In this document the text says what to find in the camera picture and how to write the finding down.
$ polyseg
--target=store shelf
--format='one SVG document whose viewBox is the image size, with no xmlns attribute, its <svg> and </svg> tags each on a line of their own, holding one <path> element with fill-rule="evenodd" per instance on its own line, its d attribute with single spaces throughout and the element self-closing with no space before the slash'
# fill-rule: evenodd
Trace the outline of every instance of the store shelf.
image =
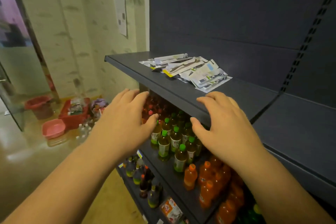
<svg viewBox="0 0 336 224">
<path fill-rule="evenodd" d="M 254 123 L 265 147 L 309 192 L 336 207 L 336 110 L 281 95 Z"/>
<path fill-rule="evenodd" d="M 209 209 L 203 209 L 199 203 L 200 187 L 197 185 L 194 190 L 187 191 L 183 186 L 184 173 L 178 174 L 174 171 L 174 155 L 166 162 L 158 159 L 158 151 L 151 147 L 150 140 L 147 140 L 141 147 L 142 159 L 149 166 L 168 194 L 173 198 L 182 212 L 191 223 L 206 223 L 212 213 L 217 209 L 222 201 L 222 197 L 217 198 Z M 199 170 L 201 164 L 208 160 L 210 153 L 205 151 L 194 164 Z"/>
<path fill-rule="evenodd" d="M 155 209 L 152 209 L 149 207 L 148 205 L 148 200 L 146 198 L 141 198 L 139 196 L 139 186 L 135 185 L 133 182 L 133 179 L 129 178 L 126 175 L 125 169 L 119 168 L 117 167 L 117 171 L 120 175 L 120 177 L 123 179 L 124 184 L 126 186 L 126 188 L 128 189 L 129 193 L 131 194 L 135 204 L 137 205 L 141 215 L 145 215 L 147 221 L 149 224 L 156 224 L 158 222 L 159 219 L 161 219 L 162 221 L 164 221 L 164 223 L 168 223 L 165 218 L 164 215 L 160 212 L 160 208 L 157 207 Z M 163 194 L 161 196 L 161 202 L 167 197 L 167 193 L 165 190 L 163 190 Z"/>
<path fill-rule="evenodd" d="M 153 52 L 125 53 L 105 56 L 105 61 L 147 86 L 189 115 L 196 117 L 203 124 L 210 125 L 210 117 L 205 106 L 196 101 L 197 97 L 204 96 L 205 93 L 196 90 L 190 83 L 169 78 L 163 73 L 152 72 L 150 68 L 139 63 L 139 61 L 163 55 Z M 275 91 L 236 78 L 224 83 L 216 90 L 235 99 L 249 119 L 252 119 L 277 95 Z"/>
</svg>

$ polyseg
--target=forearm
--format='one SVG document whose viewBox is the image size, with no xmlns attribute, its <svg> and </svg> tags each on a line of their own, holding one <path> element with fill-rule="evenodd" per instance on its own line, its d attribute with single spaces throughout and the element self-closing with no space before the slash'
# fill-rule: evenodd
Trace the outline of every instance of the forearm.
<svg viewBox="0 0 336 224">
<path fill-rule="evenodd" d="M 77 147 L 4 223 L 80 223 L 118 161 L 104 159 L 91 141 Z"/>
<path fill-rule="evenodd" d="M 288 170 L 264 148 L 236 167 L 267 223 L 334 223 Z"/>
</svg>

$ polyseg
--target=tiled floor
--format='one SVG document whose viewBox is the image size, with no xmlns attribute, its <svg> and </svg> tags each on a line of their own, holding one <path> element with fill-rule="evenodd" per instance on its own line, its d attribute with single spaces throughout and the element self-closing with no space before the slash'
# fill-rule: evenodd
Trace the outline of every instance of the tiled floor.
<svg viewBox="0 0 336 224">
<path fill-rule="evenodd" d="M 53 108 L 59 110 L 60 106 L 53 104 Z M 65 143 L 48 147 L 41 134 L 46 120 L 37 120 L 31 111 L 24 112 L 24 120 L 21 133 L 10 115 L 0 113 L 0 222 L 77 146 L 76 130 L 63 136 Z M 107 178 L 83 223 L 144 223 L 117 171 Z"/>
</svg>

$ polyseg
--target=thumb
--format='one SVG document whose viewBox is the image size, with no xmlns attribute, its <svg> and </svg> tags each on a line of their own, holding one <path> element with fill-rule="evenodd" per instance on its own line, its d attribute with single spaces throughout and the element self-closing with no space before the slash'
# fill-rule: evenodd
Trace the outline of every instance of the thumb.
<svg viewBox="0 0 336 224">
<path fill-rule="evenodd" d="M 201 140 L 204 141 L 209 136 L 209 131 L 207 131 L 201 123 L 198 121 L 198 119 L 191 117 L 190 118 L 191 124 L 192 124 L 192 130 L 195 133 L 195 135 Z"/>
<path fill-rule="evenodd" d="M 158 114 L 153 114 L 152 116 L 149 117 L 149 119 L 146 121 L 145 124 L 141 125 L 141 130 L 145 137 L 149 137 L 150 134 L 153 132 L 156 126 L 158 117 L 159 117 Z"/>
</svg>

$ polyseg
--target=left hand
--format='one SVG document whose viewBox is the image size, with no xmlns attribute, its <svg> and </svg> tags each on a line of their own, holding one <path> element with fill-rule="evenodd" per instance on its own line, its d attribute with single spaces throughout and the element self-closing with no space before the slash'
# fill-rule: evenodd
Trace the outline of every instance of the left hand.
<svg viewBox="0 0 336 224">
<path fill-rule="evenodd" d="M 101 154 L 122 159 L 135 153 L 153 132 L 158 114 L 141 124 L 142 108 L 149 92 L 125 89 L 105 108 L 86 142 Z"/>
</svg>

